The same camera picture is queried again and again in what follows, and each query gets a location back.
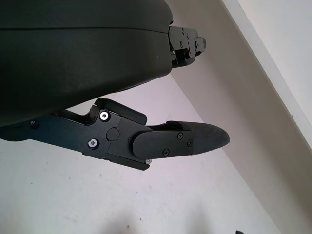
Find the black metal bracket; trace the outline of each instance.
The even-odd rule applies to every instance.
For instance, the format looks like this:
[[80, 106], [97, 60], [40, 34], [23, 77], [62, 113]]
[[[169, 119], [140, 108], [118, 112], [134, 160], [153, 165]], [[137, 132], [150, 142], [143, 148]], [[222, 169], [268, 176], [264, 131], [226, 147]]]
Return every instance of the black metal bracket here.
[[229, 143], [213, 125], [169, 121], [146, 126], [144, 114], [99, 98], [88, 114], [63, 110], [0, 128], [9, 141], [37, 140], [86, 156], [146, 170], [152, 159], [200, 154]]
[[169, 28], [170, 51], [173, 68], [186, 66], [205, 51], [206, 40], [195, 29], [171, 26]]

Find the black object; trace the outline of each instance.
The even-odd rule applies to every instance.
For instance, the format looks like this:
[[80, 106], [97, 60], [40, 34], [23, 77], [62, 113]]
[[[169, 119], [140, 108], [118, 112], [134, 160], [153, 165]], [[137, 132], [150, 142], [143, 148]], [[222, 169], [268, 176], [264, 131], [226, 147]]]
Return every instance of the black object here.
[[187, 29], [189, 45], [176, 48], [186, 34], [172, 22], [164, 0], [2, 0], [0, 127], [192, 63], [195, 41], [204, 39]]
[[145, 170], [151, 159], [229, 142], [213, 125], [147, 117], [99, 98], [84, 116], [65, 110], [186, 66], [204, 52], [195, 29], [170, 26], [164, 0], [2, 0], [0, 138], [57, 145]]
[[[141, 113], [109, 99], [99, 98], [97, 103], [100, 106], [92, 106], [85, 116], [60, 111], [2, 127], [0, 138], [9, 141], [33, 139], [140, 170], [149, 168], [146, 163], [149, 159], [200, 154], [230, 142], [228, 134], [213, 125], [169, 121], [145, 126], [140, 123]], [[123, 114], [128, 112], [131, 119], [111, 112], [111, 109], [103, 109], [103, 106], [119, 109]], [[103, 122], [101, 118], [107, 117], [106, 113], [110, 113], [110, 118]]]

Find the hex bolt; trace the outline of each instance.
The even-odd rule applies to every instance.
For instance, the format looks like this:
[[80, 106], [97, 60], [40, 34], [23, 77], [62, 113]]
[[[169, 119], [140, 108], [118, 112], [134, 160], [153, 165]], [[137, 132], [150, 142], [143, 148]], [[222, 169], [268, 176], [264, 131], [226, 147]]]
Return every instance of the hex bolt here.
[[88, 146], [89, 146], [89, 148], [92, 149], [92, 150], [95, 150], [95, 149], [98, 147], [98, 145], [99, 145], [99, 142], [98, 142], [98, 140], [96, 140], [96, 139], [91, 139], [91, 140], [89, 140], [89, 142], [88, 142]]
[[183, 139], [183, 133], [179, 133], [179, 134], [177, 135], [177, 139], [178, 139], [178, 140], [182, 140], [182, 139]]
[[168, 157], [170, 151], [167, 149], [167, 150], [164, 150], [164, 152], [162, 152], [162, 154], [165, 156], [165, 157]]
[[150, 165], [152, 163], [152, 160], [151, 159], [147, 159], [147, 160], [145, 160], [145, 163]]
[[103, 122], [107, 122], [110, 119], [110, 114], [107, 111], [103, 111], [99, 114], [99, 119]]

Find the silver screw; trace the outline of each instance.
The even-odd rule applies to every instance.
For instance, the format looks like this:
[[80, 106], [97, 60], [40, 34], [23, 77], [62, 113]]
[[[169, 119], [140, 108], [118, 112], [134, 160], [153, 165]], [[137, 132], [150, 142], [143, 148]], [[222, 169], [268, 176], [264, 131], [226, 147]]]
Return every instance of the silver screw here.
[[90, 149], [96, 149], [98, 147], [98, 141], [96, 139], [91, 139], [88, 142]]
[[108, 114], [106, 111], [103, 111], [101, 114], [99, 114], [99, 118], [100, 118], [102, 121], [107, 121], [108, 118], [109, 118], [109, 114]]
[[147, 159], [147, 160], [145, 160], [145, 163], [149, 165], [149, 164], [152, 163], [152, 160], [151, 159]]

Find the screw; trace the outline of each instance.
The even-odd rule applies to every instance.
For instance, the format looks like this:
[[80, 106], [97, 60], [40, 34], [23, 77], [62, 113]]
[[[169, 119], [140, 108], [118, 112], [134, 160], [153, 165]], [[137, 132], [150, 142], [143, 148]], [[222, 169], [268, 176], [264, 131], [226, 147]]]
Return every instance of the screw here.
[[96, 140], [96, 139], [91, 139], [88, 142], [88, 146], [92, 150], [95, 150], [98, 147], [98, 145], [99, 145], [99, 143], [98, 143], [98, 140]]
[[167, 150], [164, 150], [164, 152], [162, 152], [162, 154], [167, 157], [169, 155], [170, 151], [167, 149]]
[[152, 160], [151, 159], [147, 159], [147, 160], [145, 160], [145, 163], [150, 165], [152, 163]]
[[103, 111], [101, 114], [99, 114], [99, 118], [103, 122], [107, 122], [107, 121], [109, 121], [110, 114], [108, 112], [106, 112], [106, 111]]
[[179, 134], [177, 135], [177, 139], [178, 139], [178, 140], [182, 140], [182, 139], [183, 139], [183, 133], [179, 133]]
[[37, 129], [39, 127], [39, 122], [32, 120], [32, 121], [30, 121], [29, 126], [31, 129]]

